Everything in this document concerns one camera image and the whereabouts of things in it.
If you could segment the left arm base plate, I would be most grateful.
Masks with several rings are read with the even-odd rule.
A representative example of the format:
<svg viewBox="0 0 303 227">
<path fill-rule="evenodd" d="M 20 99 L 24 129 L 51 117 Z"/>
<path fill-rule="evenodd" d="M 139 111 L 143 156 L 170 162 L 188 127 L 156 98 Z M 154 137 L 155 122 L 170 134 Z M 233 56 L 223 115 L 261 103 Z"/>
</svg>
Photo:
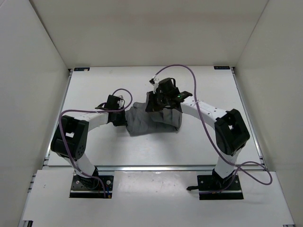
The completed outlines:
<svg viewBox="0 0 303 227">
<path fill-rule="evenodd" d="M 88 199 L 111 199 L 113 196 L 114 176 L 99 175 L 100 181 L 94 178 L 85 178 L 73 174 L 70 198 L 88 198 Z"/>
</svg>

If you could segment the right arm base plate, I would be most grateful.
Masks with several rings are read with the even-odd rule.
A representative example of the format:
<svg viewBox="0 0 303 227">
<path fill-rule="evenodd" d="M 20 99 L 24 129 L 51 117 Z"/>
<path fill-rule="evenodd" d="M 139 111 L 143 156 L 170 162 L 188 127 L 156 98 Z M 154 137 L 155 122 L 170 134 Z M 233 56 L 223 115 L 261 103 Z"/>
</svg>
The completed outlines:
<svg viewBox="0 0 303 227">
<path fill-rule="evenodd" d="M 220 186 L 212 175 L 198 175 L 197 185 L 187 187 L 188 191 L 198 190 L 200 200 L 243 200 L 239 176 Z"/>
</svg>

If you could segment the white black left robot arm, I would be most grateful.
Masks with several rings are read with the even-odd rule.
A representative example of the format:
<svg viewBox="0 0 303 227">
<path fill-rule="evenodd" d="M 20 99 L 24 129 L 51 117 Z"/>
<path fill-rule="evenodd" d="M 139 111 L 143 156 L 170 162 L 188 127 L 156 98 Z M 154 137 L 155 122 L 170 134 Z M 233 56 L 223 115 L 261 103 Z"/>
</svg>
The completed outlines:
<svg viewBox="0 0 303 227">
<path fill-rule="evenodd" d="M 109 95 L 107 102 L 96 107 L 95 112 L 77 117 L 63 115 L 51 142 L 51 151 L 70 163 L 76 180 L 92 191 L 103 187 L 98 169 L 85 155 L 88 133 L 112 123 L 115 127 L 127 126 L 125 101 L 122 96 Z"/>
</svg>

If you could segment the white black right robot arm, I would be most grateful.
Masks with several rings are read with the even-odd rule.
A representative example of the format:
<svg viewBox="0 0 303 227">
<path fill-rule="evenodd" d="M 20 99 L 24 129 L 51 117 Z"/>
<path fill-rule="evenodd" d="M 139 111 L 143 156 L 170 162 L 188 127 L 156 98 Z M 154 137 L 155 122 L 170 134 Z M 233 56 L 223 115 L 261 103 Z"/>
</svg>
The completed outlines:
<svg viewBox="0 0 303 227">
<path fill-rule="evenodd" d="M 212 172 L 212 183 L 216 190 L 223 191 L 232 183 L 238 155 L 250 139 L 248 128 L 241 113 L 232 109 L 220 109 L 198 100 L 196 92 L 181 92 L 174 78 L 149 81 L 153 90 L 147 94 L 147 112 L 165 109 L 177 110 L 200 119 L 203 126 L 209 125 L 215 132 L 211 141 L 218 153 L 218 161 Z"/>
</svg>

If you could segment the grey pleated skirt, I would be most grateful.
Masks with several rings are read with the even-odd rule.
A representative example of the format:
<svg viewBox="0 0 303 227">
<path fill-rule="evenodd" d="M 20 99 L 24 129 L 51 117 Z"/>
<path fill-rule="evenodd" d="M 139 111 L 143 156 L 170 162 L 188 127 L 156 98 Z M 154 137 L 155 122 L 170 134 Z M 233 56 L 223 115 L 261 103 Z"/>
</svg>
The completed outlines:
<svg viewBox="0 0 303 227">
<path fill-rule="evenodd" d="M 144 103 L 135 102 L 125 112 L 127 131 L 130 136 L 141 136 L 152 133 L 178 132 L 182 124 L 182 113 L 176 109 L 163 109 L 159 112 L 146 112 L 149 93 Z"/>
</svg>

